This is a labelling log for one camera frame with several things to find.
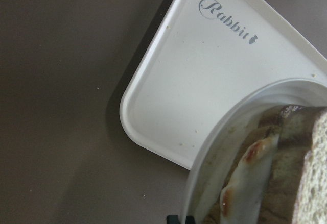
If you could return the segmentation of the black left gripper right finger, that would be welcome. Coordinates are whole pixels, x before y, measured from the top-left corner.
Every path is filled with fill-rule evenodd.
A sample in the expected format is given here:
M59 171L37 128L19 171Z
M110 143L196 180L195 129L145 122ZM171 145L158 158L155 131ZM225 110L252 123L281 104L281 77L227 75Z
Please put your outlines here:
M185 224L196 224L194 217L193 216L186 216Z

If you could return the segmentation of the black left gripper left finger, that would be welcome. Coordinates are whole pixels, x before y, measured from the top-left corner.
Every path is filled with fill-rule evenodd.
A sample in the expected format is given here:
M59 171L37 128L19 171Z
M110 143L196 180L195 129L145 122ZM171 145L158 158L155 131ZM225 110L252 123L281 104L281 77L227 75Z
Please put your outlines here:
M180 224L178 215L168 215L166 217L166 224Z

